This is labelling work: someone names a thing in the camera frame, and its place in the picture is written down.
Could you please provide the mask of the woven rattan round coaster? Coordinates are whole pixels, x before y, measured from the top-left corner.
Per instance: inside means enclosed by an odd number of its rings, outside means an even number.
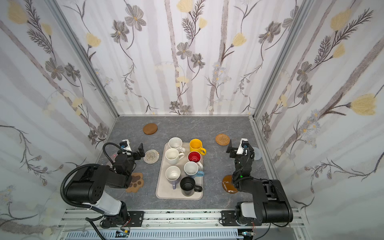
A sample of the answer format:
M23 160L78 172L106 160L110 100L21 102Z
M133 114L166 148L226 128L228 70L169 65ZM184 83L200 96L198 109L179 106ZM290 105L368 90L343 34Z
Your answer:
M231 139L228 135L226 134L218 134L216 137L215 137L215 141L218 145L220 146L227 146Z

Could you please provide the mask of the grey blue woven coaster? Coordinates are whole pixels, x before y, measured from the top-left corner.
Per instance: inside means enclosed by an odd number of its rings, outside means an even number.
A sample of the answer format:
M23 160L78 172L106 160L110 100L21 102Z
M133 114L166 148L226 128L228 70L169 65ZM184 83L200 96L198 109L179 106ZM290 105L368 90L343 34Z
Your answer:
M263 157L263 154L259 148L254 148L254 160L258 161L261 160Z

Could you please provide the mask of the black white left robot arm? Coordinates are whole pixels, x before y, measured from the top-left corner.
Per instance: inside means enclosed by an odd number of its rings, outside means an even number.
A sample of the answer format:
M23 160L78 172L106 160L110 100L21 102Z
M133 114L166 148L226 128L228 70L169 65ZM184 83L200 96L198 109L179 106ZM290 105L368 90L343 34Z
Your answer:
M133 179L136 161L145 156L144 147L139 145L132 151L127 140L115 145L118 155L110 159L111 165L85 164L70 171L60 186L63 201L76 208L95 211L100 217L86 220L92 226L100 221L100 227L141 227L144 212L128 211L127 205L105 192L105 187L127 189Z

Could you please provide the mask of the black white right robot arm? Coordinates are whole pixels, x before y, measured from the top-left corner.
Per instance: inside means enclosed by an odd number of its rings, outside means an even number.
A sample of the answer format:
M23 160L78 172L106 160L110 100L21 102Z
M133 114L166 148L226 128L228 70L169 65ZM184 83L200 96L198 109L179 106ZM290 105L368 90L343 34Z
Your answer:
M287 226L293 221L294 213L281 182L251 176L257 151L247 139L241 139L237 148L229 142L226 152L235 159L231 184L238 192L251 194L252 201L238 202L234 211L221 211L223 226L253 227L277 223Z

